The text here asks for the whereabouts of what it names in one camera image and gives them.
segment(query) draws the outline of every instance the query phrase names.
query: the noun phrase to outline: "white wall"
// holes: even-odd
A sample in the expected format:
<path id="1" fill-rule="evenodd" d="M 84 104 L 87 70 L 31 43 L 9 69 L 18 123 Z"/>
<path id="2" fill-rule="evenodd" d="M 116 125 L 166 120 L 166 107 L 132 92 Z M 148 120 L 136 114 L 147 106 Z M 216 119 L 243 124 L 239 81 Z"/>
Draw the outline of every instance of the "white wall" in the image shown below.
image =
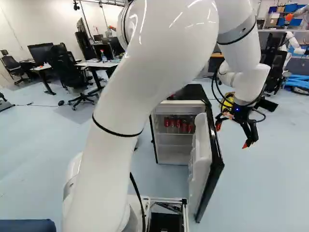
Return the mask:
<path id="1" fill-rule="evenodd" d="M 31 44 L 64 42 L 75 58 L 84 58 L 78 46 L 76 23 L 82 11 L 73 9 L 72 0 L 0 0 L 0 50 L 6 49 L 16 59 L 31 58 L 27 48 Z M 105 34 L 106 25 L 102 9 L 96 3 L 83 2 L 85 16 L 92 34 Z M 103 5 L 108 25 L 117 26 L 122 7 Z M 10 22 L 17 39 L 14 37 Z M 0 85 L 7 82 L 8 74 L 0 63 Z"/>

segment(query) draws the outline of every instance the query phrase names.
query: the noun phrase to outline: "yellow component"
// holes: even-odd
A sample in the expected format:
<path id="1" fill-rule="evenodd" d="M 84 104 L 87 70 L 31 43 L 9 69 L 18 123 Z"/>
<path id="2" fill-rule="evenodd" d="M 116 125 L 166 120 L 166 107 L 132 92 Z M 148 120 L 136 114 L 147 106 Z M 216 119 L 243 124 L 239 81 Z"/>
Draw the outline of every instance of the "yellow component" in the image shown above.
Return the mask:
<path id="1" fill-rule="evenodd" d="M 234 94 L 235 94 L 235 92 L 227 92 L 227 93 L 224 95 L 224 97 L 225 97 L 225 99 L 227 99 L 229 102 L 234 103 Z M 224 104 L 224 105 L 226 105 L 226 106 L 232 107 L 233 105 L 230 104 L 230 103 L 228 103 L 225 99 L 222 99 L 222 100 L 221 100 L 221 103 Z M 224 111 L 224 109 L 227 108 L 227 107 L 224 106 L 224 105 L 221 105 L 221 113 Z"/>

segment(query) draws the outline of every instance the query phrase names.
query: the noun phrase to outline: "computer monitor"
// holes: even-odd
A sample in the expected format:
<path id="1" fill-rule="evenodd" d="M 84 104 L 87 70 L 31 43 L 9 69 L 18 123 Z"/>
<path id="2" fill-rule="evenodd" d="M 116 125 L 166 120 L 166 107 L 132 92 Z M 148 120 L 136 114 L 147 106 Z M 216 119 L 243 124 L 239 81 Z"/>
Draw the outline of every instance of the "computer monitor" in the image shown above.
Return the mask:
<path id="1" fill-rule="evenodd" d="M 29 45 L 28 49 L 37 65 L 43 65 L 47 62 L 50 49 L 54 46 L 53 43 L 42 43 Z"/>
<path id="2" fill-rule="evenodd" d="M 101 50 L 103 50 L 104 55 L 106 56 L 107 60 L 114 59 L 113 53 L 112 53 L 112 48 L 109 43 L 103 43 L 103 44 L 94 44 L 93 45 L 97 59 L 102 60 L 101 58 Z"/>
<path id="3" fill-rule="evenodd" d="M 118 37 L 108 37 L 108 38 L 103 38 L 102 40 L 103 44 L 109 43 L 112 47 L 112 51 L 115 56 L 119 56 L 120 54 L 124 53 L 125 50 L 119 43 Z"/>

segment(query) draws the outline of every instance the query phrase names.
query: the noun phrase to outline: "blue box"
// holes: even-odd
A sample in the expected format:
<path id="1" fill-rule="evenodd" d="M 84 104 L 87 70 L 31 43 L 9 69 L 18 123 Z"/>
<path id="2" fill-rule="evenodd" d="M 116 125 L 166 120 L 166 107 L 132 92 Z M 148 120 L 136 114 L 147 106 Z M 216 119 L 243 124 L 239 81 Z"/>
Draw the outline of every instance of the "blue box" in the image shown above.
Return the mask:
<path id="1" fill-rule="evenodd" d="M 275 12 L 277 12 L 277 7 L 276 7 L 276 6 L 271 6 L 271 7 L 269 8 L 268 13 L 271 14 L 271 13 L 275 13 Z"/>
<path id="2" fill-rule="evenodd" d="M 297 5 L 297 9 L 300 9 L 300 8 L 303 8 L 305 7 L 306 5 Z"/>
<path id="3" fill-rule="evenodd" d="M 290 22 L 290 26 L 299 26 L 301 21 L 303 21 L 302 18 L 293 18 Z"/>
<path id="4" fill-rule="evenodd" d="M 297 10 L 297 3 L 285 5 L 284 12 L 294 12 Z"/>
<path id="5" fill-rule="evenodd" d="M 283 26 L 285 24 L 285 18 L 278 18 L 277 25 Z"/>

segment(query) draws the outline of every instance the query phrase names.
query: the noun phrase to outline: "black cable on floor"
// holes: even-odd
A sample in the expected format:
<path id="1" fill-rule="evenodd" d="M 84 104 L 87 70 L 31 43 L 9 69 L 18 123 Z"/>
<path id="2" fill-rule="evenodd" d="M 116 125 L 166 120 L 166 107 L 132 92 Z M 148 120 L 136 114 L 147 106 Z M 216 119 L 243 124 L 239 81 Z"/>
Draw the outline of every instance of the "black cable on floor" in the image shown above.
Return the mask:
<path id="1" fill-rule="evenodd" d="M 24 105 L 16 105 L 15 106 L 38 106 L 38 107 L 60 107 L 63 105 L 69 105 L 69 104 L 63 104 L 63 105 L 33 105 L 34 102 L 30 102 L 28 104 L 24 104 Z M 81 102 L 80 104 L 92 104 L 91 102 Z"/>
<path id="2" fill-rule="evenodd" d="M 145 211 L 144 211 L 144 207 L 143 207 L 143 203 L 141 201 L 141 197 L 140 197 L 140 192 L 139 192 L 139 189 L 137 188 L 137 185 L 136 185 L 136 182 L 134 180 L 134 177 L 132 175 L 132 173 L 130 173 L 130 179 L 131 179 L 131 182 L 132 182 L 132 185 L 135 189 L 135 192 L 136 192 L 136 195 L 140 201 L 140 209 L 141 209 L 141 216 L 142 216 L 142 224 L 143 224 L 143 227 L 142 227 L 142 232 L 146 232 L 146 221 L 145 221 Z"/>

